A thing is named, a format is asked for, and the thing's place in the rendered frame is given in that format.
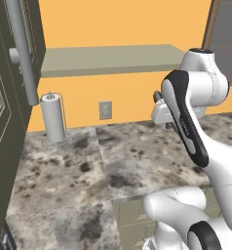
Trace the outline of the black appliance front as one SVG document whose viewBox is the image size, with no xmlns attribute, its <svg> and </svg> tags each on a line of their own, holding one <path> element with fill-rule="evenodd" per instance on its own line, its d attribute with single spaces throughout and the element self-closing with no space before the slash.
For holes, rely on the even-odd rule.
<svg viewBox="0 0 232 250">
<path fill-rule="evenodd" d="M 1 231 L 0 250 L 18 250 L 7 222 L 4 222 L 4 226 Z"/>
</svg>

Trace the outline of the brown framed window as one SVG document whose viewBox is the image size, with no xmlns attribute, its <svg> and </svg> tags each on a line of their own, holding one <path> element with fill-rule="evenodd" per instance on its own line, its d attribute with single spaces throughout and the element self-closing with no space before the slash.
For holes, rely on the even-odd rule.
<svg viewBox="0 0 232 250">
<path fill-rule="evenodd" d="M 217 66 L 232 84 L 232 0 L 212 0 L 202 47 L 214 51 Z"/>
</svg>

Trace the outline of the dark olive tall cabinet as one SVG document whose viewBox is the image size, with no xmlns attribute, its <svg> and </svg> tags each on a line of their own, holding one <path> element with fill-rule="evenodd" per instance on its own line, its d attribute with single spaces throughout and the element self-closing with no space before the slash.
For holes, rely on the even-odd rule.
<svg viewBox="0 0 232 250">
<path fill-rule="evenodd" d="M 46 53 L 39 0 L 19 2 L 38 89 Z M 34 107 L 27 100 L 20 64 L 11 61 L 10 49 L 15 47 L 6 0 L 0 0 L 0 235 Z"/>
</svg>

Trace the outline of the grey wall outlet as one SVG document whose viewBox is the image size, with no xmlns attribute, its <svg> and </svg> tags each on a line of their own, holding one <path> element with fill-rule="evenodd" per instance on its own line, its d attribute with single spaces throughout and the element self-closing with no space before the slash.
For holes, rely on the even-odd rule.
<svg viewBox="0 0 232 250">
<path fill-rule="evenodd" d="M 107 120 L 112 118 L 112 101 L 99 103 L 99 119 Z"/>
</svg>

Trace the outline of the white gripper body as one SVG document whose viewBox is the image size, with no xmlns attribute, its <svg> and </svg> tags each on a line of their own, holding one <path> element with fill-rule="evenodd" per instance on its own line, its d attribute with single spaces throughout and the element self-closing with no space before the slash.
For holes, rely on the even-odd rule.
<svg viewBox="0 0 232 250">
<path fill-rule="evenodd" d="M 151 119 L 157 125 L 174 121 L 171 112 L 163 99 L 155 103 L 151 113 Z"/>
</svg>

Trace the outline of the olive base cabinet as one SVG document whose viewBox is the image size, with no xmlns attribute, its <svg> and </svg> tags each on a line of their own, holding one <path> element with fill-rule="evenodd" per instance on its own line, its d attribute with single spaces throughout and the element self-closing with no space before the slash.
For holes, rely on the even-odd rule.
<svg viewBox="0 0 232 250">
<path fill-rule="evenodd" d="M 142 206 L 142 198 L 153 191 L 157 189 L 134 188 L 112 200 L 123 250 L 141 250 L 154 233 L 155 222 L 145 215 Z"/>
</svg>

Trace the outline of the white paper towel roll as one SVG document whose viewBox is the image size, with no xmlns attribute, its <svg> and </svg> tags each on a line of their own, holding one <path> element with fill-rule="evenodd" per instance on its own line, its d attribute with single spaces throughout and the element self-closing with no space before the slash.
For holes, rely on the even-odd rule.
<svg viewBox="0 0 232 250">
<path fill-rule="evenodd" d="M 62 142 L 65 138 L 60 95 L 47 93 L 40 100 L 48 139 L 51 143 Z"/>
</svg>

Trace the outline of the olive wall shelf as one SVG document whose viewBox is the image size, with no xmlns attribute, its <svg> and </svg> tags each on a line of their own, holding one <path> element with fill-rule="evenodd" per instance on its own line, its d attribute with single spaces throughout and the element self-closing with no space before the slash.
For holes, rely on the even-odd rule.
<svg viewBox="0 0 232 250">
<path fill-rule="evenodd" d="M 184 53 L 173 45 L 131 45 L 48 49 L 42 77 L 89 76 L 167 71 L 178 68 Z"/>
</svg>

